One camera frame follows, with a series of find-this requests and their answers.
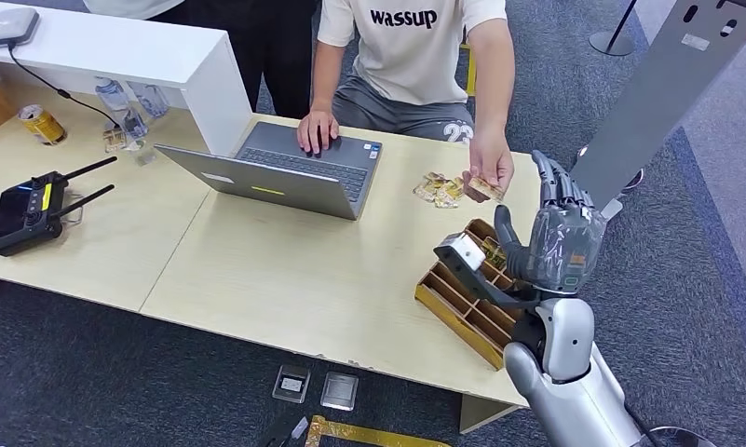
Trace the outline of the person's right hand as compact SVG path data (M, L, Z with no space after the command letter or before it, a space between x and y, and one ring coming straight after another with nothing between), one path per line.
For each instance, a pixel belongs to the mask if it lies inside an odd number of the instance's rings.
M339 136L339 125L330 111L314 109L300 121L296 135L304 152L319 155Z

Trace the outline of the person's left hand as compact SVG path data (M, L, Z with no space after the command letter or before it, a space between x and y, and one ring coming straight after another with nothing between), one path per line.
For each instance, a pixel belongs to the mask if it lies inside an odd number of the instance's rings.
M488 200L488 196L470 187L470 181L478 178L497 186L503 193L506 193L514 170L504 130L479 131L470 141L469 169L462 173L464 192L471 200L478 203Z

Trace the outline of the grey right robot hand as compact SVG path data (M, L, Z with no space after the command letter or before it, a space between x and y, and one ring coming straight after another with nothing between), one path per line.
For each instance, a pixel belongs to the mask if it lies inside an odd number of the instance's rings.
M509 208L495 209L494 230L510 277L544 291L576 294L589 279L602 246L606 219L590 194L554 159L531 154L540 179L539 209L523 245Z

